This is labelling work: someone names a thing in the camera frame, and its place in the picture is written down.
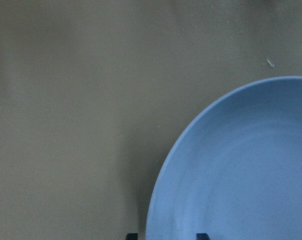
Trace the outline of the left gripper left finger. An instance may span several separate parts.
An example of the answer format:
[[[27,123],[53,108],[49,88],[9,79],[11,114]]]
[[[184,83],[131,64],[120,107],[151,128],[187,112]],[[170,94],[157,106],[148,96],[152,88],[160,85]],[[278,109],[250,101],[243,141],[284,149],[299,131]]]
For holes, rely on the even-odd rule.
[[[128,233],[126,240],[138,240],[138,233]]]

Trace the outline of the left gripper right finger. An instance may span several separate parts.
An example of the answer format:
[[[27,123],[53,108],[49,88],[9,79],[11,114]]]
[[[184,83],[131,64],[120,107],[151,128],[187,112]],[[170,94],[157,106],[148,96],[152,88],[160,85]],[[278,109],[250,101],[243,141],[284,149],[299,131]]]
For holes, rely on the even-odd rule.
[[[210,240],[207,233],[196,233],[196,240]]]

